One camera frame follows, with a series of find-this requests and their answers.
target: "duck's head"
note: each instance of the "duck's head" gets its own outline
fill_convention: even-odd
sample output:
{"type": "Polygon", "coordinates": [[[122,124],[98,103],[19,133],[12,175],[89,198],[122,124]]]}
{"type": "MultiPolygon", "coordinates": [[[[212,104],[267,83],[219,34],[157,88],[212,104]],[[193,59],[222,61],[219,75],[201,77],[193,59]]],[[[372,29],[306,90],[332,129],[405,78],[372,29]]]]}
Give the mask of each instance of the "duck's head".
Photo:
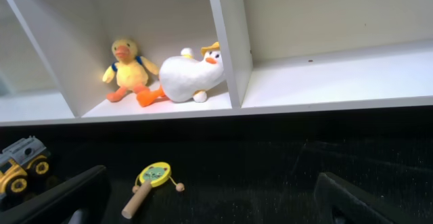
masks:
{"type": "Polygon", "coordinates": [[[129,39],[119,39],[111,46],[113,55],[118,61],[130,62],[135,59],[138,54],[137,44],[129,39]]]}
{"type": "Polygon", "coordinates": [[[202,48],[202,55],[203,55],[204,61],[206,61],[210,64],[223,65],[223,59],[221,57],[219,42],[215,42],[210,47],[203,47],[202,48]]]}

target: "wooden handle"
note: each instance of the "wooden handle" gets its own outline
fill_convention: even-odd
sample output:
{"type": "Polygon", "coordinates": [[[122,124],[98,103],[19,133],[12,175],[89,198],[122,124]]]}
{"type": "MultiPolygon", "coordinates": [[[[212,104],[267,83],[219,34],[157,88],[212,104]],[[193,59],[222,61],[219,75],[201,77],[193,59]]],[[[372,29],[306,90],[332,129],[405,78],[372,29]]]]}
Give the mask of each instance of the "wooden handle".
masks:
{"type": "Polygon", "coordinates": [[[129,200],[128,204],[122,210],[122,216],[126,219],[133,218],[135,212],[152,189],[151,181],[145,181],[138,189],[137,193],[129,200]]]}

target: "toy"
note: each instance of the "toy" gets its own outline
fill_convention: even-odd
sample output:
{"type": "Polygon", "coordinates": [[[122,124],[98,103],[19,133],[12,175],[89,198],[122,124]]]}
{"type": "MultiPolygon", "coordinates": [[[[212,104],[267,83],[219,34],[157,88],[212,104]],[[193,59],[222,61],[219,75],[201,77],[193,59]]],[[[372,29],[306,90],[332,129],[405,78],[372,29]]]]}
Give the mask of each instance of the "toy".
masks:
{"type": "Polygon", "coordinates": [[[167,96],[174,102],[205,102],[206,91],[223,82],[224,68],[219,43],[202,48],[203,61],[193,59],[192,50],[185,48],[182,56],[171,57],[160,69],[160,88],[137,94],[141,106],[152,104],[158,97],[167,96]]]}
{"type": "Polygon", "coordinates": [[[112,52],[117,62],[114,62],[106,70],[102,81],[105,83],[111,82],[117,73],[116,79],[119,89],[116,92],[107,94],[107,99],[111,102],[118,102],[126,95],[127,91],[139,93],[149,90],[145,86],[149,76],[144,67],[155,75],[159,73],[159,69],[145,57],[137,56],[137,44],[128,39],[117,40],[113,43],[112,52]]]}
{"type": "Polygon", "coordinates": [[[169,179],[176,185],[176,190],[178,192],[185,190],[185,186],[182,183],[175,183],[173,178],[171,178],[171,167],[169,164],[165,162],[157,162],[147,166],[137,176],[133,187],[134,196],[123,208],[122,216],[131,219],[150,190],[153,187],[162,185],[169,179]]]}
{"type": "Polygon", "coordinates": [[[0,199],[17,196],[27,189],[27,176],[45,176],[49,172],[50,153],[36,137],[20,139],[0,154],[0,199]]]}

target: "blue backpack strap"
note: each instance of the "blue backpack strap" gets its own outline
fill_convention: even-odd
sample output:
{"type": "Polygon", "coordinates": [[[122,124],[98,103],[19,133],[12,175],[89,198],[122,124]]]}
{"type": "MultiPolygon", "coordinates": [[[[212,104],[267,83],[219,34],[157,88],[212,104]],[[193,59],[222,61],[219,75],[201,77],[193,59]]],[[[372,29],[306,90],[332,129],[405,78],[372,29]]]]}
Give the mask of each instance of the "blue backpack strap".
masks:
{"type": "Polygon", "coordinates": [[[144,66],[144,65],[143,65],[143,61],[141,61],[141,57],[140,57],[139,55],[136,56],[135,59],[137,60],[138,64],[144,66]]]}
{"type": "Polygon", "coordinates": [[[116,63],[118,62],[113,62],[113,64],[111,64],[111,69],[113,69],[114,72],[117,72],[117,67],[116,67],[116,63]]]}

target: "white plush body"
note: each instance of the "white plush body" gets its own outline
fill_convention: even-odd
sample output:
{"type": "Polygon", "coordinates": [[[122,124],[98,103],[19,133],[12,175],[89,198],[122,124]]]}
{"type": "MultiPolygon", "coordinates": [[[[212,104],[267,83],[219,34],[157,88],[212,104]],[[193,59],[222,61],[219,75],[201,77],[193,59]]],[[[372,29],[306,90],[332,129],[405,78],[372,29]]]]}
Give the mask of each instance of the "white plush body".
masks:
{"type": "Polygon", "coordinates": [[[184,56],[171,57],[160,69],[160,84],[174,102],[185,102],[197,91],[207,91],[223,82],[223,63],[210,64],[184,56]]]}

